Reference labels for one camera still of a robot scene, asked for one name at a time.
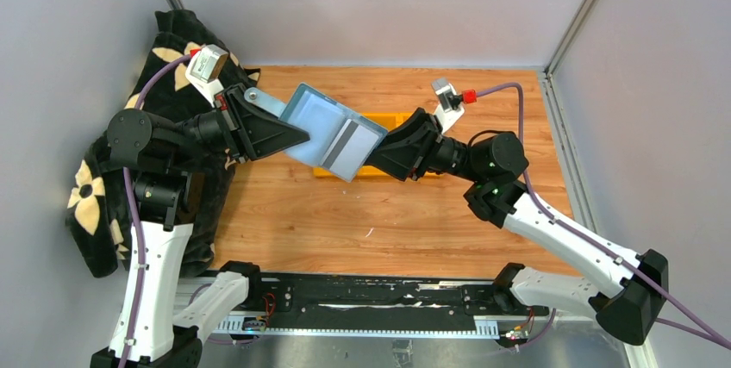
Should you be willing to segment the blue leather card holder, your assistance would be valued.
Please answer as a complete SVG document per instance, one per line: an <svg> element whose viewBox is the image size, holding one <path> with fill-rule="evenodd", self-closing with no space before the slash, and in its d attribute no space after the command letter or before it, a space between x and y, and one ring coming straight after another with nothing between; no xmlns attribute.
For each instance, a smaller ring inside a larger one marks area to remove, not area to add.
<svg viewBox="0 0 731 368"><path fill-rule="evenodd" d="M309 141L284 152L310 167L320 167L324 153L347 120L367 120L377 124L305 83L297 86L285 104L280 119L308 132Z"/></svg>

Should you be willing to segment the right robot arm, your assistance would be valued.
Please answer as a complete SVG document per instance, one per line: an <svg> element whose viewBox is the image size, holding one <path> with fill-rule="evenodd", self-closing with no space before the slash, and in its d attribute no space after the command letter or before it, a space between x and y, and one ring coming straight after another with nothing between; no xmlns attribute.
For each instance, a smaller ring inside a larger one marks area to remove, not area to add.
<svg viewBox="0 0 731 368"><path fill-rule="evenodd" d="M426 173L467 180L464 198L479 220L543 246L577 271L568 277L506 265L491 292L500 312L544 306L591 317L629 345L646 341L667 300L667 258L606 240L546 204L529 183L528 159L514 132L485 130L461 142L444 135L434 115L417 109L366 163L401 181Z"/></svg>

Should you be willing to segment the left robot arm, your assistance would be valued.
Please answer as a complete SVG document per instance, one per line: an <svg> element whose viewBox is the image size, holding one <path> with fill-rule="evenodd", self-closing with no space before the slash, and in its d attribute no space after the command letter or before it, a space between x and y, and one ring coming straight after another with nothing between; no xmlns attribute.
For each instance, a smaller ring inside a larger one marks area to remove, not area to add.
<svg viewBox="0 0 731 368"><path fill-rule="evenodd" d="M244 163L309 139L303 129L251 103L255 90L232 85L208 111L174 122L144 109L110 121L110 161L122 170L132 219L130 269L113 336L94 367L195 367L203 345L237 307L273 310L257 265L231 261L180 313L174 305L184 252L201 212L206 161Z"/></svg>

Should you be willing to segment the white striped credit card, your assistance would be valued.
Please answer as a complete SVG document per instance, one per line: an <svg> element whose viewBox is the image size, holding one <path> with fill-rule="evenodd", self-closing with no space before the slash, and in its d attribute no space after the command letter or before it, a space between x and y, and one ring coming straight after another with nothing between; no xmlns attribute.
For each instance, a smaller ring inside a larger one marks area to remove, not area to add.
<svg viewBox="0 0 731 368"><path fill-rule="evenodd" d="M349 119L324 153L320 167L351 182L387 130L367 120Z"/></svg>

